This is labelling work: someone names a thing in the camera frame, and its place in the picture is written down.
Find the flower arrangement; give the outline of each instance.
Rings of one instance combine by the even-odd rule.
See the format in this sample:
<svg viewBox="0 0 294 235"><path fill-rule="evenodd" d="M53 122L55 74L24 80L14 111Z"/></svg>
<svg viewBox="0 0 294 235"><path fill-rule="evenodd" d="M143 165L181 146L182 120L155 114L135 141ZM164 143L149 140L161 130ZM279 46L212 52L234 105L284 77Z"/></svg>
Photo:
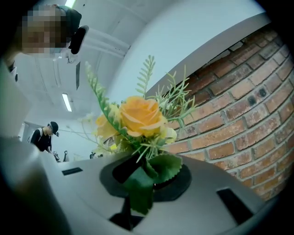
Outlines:
<svg viewBox="0 0 294 235"><path fill-rule="evenodd" d="M184 127L183 119L196 108L193 99L186 99L189 91L186 81L186 67L183 81L177 85L176 72L169 74L169 91L158 88L155 96L146 97L147 85L155 66L153 56L149 56L139 72L138 88L141 96L131 96L121 104L109 103L103 88L86 62L86 73L93 89L102 115L96 120L98 150L119 152L131 150L137 157L138 168L123 183L129 193L130 207L142 214L147 214L152 207L155 184L164 183L175 177L181 167L182 159L164 151L164 145L175 141L177 133L167 126L168 122L178 122ZM115 144L107 140L112 138Z"/></svg>

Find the brick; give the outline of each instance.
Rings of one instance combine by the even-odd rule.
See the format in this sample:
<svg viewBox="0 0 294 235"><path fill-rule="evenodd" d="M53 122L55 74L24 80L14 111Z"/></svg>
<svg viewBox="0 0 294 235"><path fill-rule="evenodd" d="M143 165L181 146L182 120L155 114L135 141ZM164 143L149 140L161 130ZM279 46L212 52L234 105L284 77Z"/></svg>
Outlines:
<svg viewBox="0 0 294 235"><path fill-rule="evenodd" d="M252 68L252 69L257 69L260 65L262 65L265 62L265 60L260 56L260 55L255 55L249 60L247 60L247 64Z"/></svg>
<svg viewBox="0 0 294 235"><path fill-rule="evenodd" d="M234 153L234 145L232 142L226 143L209 149L208 155L210 159L217 159L232 155Z"/></svg>
<svg viewBox="0 0 294 235"><path fill-rule="evenodd" d="M265 47L268 44L268 41L265 39L259 39L256 44L260 47Z"/></svg>
<svg viewBox="0 0 294 235"><path fill-rule="evenodd" d="M247 99L242 99L238 102L236 102L234 105L232 105L230 108L226 110L226 116L229 121L236 119L237 117L243 115L244 113L251 110L255 105L262 102L269 94L265 93L261 95L261 90L265 91L264 87L260 87L259 90L255 90L252 95L247 97ZM253 98L255 103L250 104L249 98Z"/></svg>
<svg viewBox="0 0 294 235"><path fill-rule="evenodd" d="M213 75L212 73L202 78L193 76L188 80L189 85L186 87L185 90L190 90L188 95L193 95L197 91L203 89L204 87L206 87L208 84L212 83L215 80L217 80L217 77Z"/></svg>
<svg viewBox="0 0 294 235"><path fill-rule="evenodd" d="M238 41L236 44L231 46L229 49L232 51L235 51L235 50L239 49L241 46L243 46L243 43L241 41Z"/></svg>
<svg viewBox="0 0 294 235"><path fill-rule="evenodd" d="M254 110L245 116L248 127L252 127L268 116L264 105L258 105Z"/></svg>
<svg viewBox="0 0 294 235"><path fill-rule="evenodd" d="M292 149L294 147L294 134L291 135L287 140L287 148Z"/></svg>
<svg viewBox="0 0 294 235"><path fill-rule="evenodd" d="M288 117L293 113L293 105L291 101L288 101L286 104L283 104L281 110L279 111L281 122L285 122Z"/></svg>
<svg viewBox="0 0 294 235"><path fill-rule="evenodd" d="M237 65L240 65L248 60L251 56L260 50L260 47L256 44L251 44L246 49L243 47L240 49L242 50L232 58L232 61Z"/></svg>
<svg viewBox="0 0 294 235"><path fill-rule="evenodd" d="M281 39L280 36L277 36L276 39L274 40L274 42L275 42L279 47L281 47L281 46L284 45L283 40Z"/></svg>
<svg viewBox="0 0 294 235"><path fill-rule="evenodd" d="M285 57L279 51L272 58L278 63L278 65L281 65L285 60Z"/></svg>
<svg viewBox="0 0 294 235"><path fill-rule="evenodd" d="M233 72L229 73L222 79L219 79L217 82L210 85L210 89L214 95L218 95L219 93L232 87L237 82L241 81L250 72L251 72L251 69L246 64L243 64L242 66L238 67Z"/></svg>
<svg viewBox="0 0 294 235"><path fill-rule="evenodd" d="M293 68L293 62L288 58L278 69L277 75L283 81L287 78Z"/></svg>
<svg viewBox="0 0 294 235"><path fill-rule="evenodd" d="M233 68L235 68L236 65L232 63L231 61L226 61L222 63L218 68L215 69L215 74L221 78L228 72L230 72Z"/></svg>
<svg viewBox="0 0 294 235"><path fill-rule="evenodd" d="M179 130L177 140L182 140L194 135L197 135L196 125L185 127L184 129Z"/></svg>
<svg viewBox="0 0 294 235"><path fill-rule="evenodd" d="M188 141L167 145L164 146L164 148L166 149L166 151L170 153L180 153L189 151Z"/></svg>
<svg viewBox="0 0 294 235"><path fill-rule="evenodd" d="M284 46L281 47L280 53L284 56L287 57L290 53L288 46L285 44Z"/></svg>
<svg viewBox="0 0 294 235"><path fill-rule="evenodd" d="M198 130L200 133L203 133L208 130L215 129L217 127L220 127L224 124L223 119L221 118L220 114L214 115L210 117L209 119L201 122L198 124Z"/></svg>
<svg viewBox="0 0 294 235"><path fill-rule="evenodd" d="M292 83L292 85L294 85L294 70L292 70L292 72L290 73L289 80Z"/></svg>
<svg viewBox="0 0 294 235"><path fill-rule="evenodd" d="M247 164L250 161L251 161L251 154L248 151L241 154L237 154L230 159L215 162L214 165L216 165L217 167L220 167L223 170L229 170L229 169L233 169L233 168L242 166L244 164Z"/></svg>
<svg viewBox="0 0 294 235"><path fill-rule="evenodd" d="M275 148L274 137L261 142L259 145L253 148L255 159L262 157Z"/></svg>
<svg viewBox="0 0 294 235"><path fill-rule="evenodd" d="M264 184L262 184L260 186L257 186L256 188L253 189L253 191L255 193L257 193L258 195L262 195L266 191L268 191L269 189L272 189L273 187L277 186L284 179L286 179L285 175L280 174L280 175L276 176L275 178L267 181L266 183L264 183Z"/></svg>
<svg viewBox="0 0 294 235"><path fill-rule="evenodd" d="M273 177L274 174L275 174L275 168L272 167L271 169L269 169L269 170L267 170L267 171L265 171L263 173L260 173L260 174L256 175L254 177L254 184L255 185L258 185L258 184L266 181L267 179Z"/></svg>
<svg viewBox="0 0 294 235"><path fill-rule="evenodd" d="M266 191L268 191L269 189L273 188L274 186L276 186L279 183L278 177L275 177L273 179L271 179L270 181L267 181L266 183L256 187L253 189L253 191L257 194L257 195L262 195L264 194Z"/></svg>
<svg viewBox="0 0 294 235"><path fill-rule="evenodd" d="M282 145L278 149L276 149L274 152L272 152L269 156L267 156L266 158L264 158L258 162L254 162L250 166L243 168L240 171L240 177L246 178L250 175L253 175L253 174L265 169L266 167L275 163L285 153L286 153L286 146Z"/></svg>
<svg viewBox="0 0 294 235"><path fill-rule="evenodd" d="M277 50L279 49L279 46L272 42L269 45L267 45L265 48L263 48L259 54L261 55L262 58L268 59L270 58Z"/></svg>
<svg viewBox="0 0 294 235"><path fill-rule="evenodd" d="M236 139L236 145L238 150L245 149L252 146L256 142L264 139L271 132L273 132L280 124L280 120L277 115L271 117L270 119L264 121L262 125L255 128L254 130L245 133L238 139Z"/></svg>
<svg viewBox="0 0 294 235"><path fill-rule="evenodd" d="M258 70L250 76L250 80L254 85L262 83L271 73L278 67L278 64L270 59L267 63L262 65Z"/></svg>
<svg viewBox="0 0 294 235"><path fill-rule="evenodd" d="M212 113L215 113L216 111L219 111L220 109L228 106L231 103L232 103L232 98L229 96L229 94L226 93L196 108L196 110L191 113L192 117L191 115L188 115L184 118L184 123L185 125L187 125L194 121L200 120L204 117L207 117L208 115Z"/></svg>
<svg viewBox="0 0 294 235"><path fill-rule="evenodd" d="M264 38L264 34L261 31L255 31L252 34L248 35L246 38L242 39L242 42L246 44L252 44L262 38Z"/></svg>
<svg viewBox="0 0 294 235"><path fill-rule="evenodd" d="M241 116L242 114L248 112L251 109L247 99L240 100L236 102L233 106L226 110L226 116L229 121Z"/></svg>
<svg viewBox="0 0 294 235"><path fill-rule="evenodd" d="M195 152L195 153L187 152L187 153L182 154L182 155L186 156L186 157L194 158L194 159L197 159L197 160L200 160L200 161L205 161L204 151Z"/></svg>
<svg viewBox="0 0 294 235"><path fill-rule="evenodd" d="M274 92L281 84L282 82L280 78L275 73L271 75L265 82L266 88L271 93Z"/></svg>
<svg viewBox="0 0 294 235"><path fill-rule="evenodd" d="M192 149L200 149L225 141L245 130L242 120L191 140Z"/></svg>
<svg viewBox="0 0 294 235"><path fill-rule="evenodd" d="M167 123L167 126L172 129L178 129L180 127L180 125L177 121L169 122L169 123Z"/></svg>
<svg viewBox="0 0 294 235"><path fill-rule="evenodd" d="M208 65L211 65L212 63L220 60L223 57L226 57L230 54L231 52L229 50L225 50L222 53L220 53L219 55L217 55L215 58L213 58L211 61L209 61L208 63L206 63L203 67L206 67Z"/></svg>
<svg viewBox="0 0 294 235"><path fill-rule="evenodd" d="M267 201L271 198L271 191L265 193L265 194L262 194L260 195L260 197L264 200L264 201Z"/></svg>
<svg viewBox="0 0 294 235"><path fill-rule="evenodd" d="M210 100L210 94L209 94L206 90L203 90L203 91L197 92L197 93L194 95L194 97L195 97L195 104L196 104L196 105L201 105L201 104L203 104L204 102Z"/></svg>
<svg viewBox="0 0 294 235"><path fill-rule="evenodd" d="M281 143L284 139L287 138L288 135L292 132L294 129L294 118L293 116L289 118L289 120L284 123L282 128L276 132L276 139L278 143Z"/></svg>
<svg viewBox="0 0 294 235"><path fill-rule="evenodd" d="M237 177L237 171L233 171L229 173L231 176Z"/></svg>
<svg viewBox="0 0 294 235"><path fill-rule="evenodd" d="M242 184L247 186L247 187L251 187L253 185L253 180L252 179L246 179L246 180L242 181Z"/></svg>
<svg viewBox="0 0 294 235"><path fill-rule="evenodd" d="M265 38L268 41L273 41L277 37L277 32L271 29L265 34Z"/></svg>
<svg viewBox="0 0 294 235"><path fill-rule="evenodd" d="M253 88L254 86L249 80L243 80L232 87L231 94L236 100L238 100L246 95L248 92L250 92Z"/></svg>
<svg viewBox="0 0 294 235"><path fill-rule="evenodd" d="M269 100L265 102L269 112L275 111L290 95L293 87L290 82L286 82L280 90L273 94Z"/></svg>
<svg viewBox="0 0 294 235"><path fill-rule="evenodd" d="M272 189L272 197L275 197L276 195L278 195L286 187L286 185L287 185L286 181L283 181L278 186L274 187Z"/></svg>
<svg viewBox="0 0 294 235"><path fill-rule="evenodd" d="M282 161L277 164L277 171L282 171L286 167L290 166L294 161L294 152L292 151L288 156L286 156Z"/></svg>

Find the ceiling light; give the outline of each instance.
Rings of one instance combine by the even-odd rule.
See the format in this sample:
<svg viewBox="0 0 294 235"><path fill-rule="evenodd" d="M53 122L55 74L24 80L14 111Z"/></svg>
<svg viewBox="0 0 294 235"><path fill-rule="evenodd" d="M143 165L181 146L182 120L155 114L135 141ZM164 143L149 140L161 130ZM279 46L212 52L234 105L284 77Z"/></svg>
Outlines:
<svg viewBox="0 0 294 235"><path fill-rule="evenodd" d="M75 0L67 0L65 3L65 6L68 6L70 8L73 7Z"/></svg>
<svg viewBox="0 0 294 235"><path fill-rule="evenodd" d="M70 104L69 104L69 100L68 100L68 95L63 93L62 94L62 97L63 97L63 100L64 100L64 103L65 103L65 106L66 108L68 109L68 111L72 111L72 108L70 107Z"/></svg>

